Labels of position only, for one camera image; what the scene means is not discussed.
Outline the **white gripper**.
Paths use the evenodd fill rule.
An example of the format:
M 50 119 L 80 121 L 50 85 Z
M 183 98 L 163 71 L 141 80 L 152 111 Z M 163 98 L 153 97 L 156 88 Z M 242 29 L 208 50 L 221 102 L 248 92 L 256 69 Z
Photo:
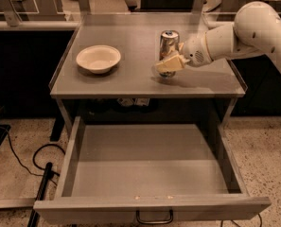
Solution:
M 185 65 L 201 67 L 213 60 L 209 54 L 206 33 L 190 34 L 186 41 L 178 44 L 178 51 L 174 51 L 155 64 L 159 73 L 183 70 Z

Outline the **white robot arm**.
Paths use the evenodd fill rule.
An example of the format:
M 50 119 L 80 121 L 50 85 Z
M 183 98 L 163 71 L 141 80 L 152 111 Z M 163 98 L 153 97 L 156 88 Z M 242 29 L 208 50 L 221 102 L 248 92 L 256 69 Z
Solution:
M 192 34 L 155 64 L 160 74 L 201 67 L 219 59 L 247 59 L 266 55 L 281 74 L 281 18 L 268 4 L 251 2 L 237 12 L 234 22 Z

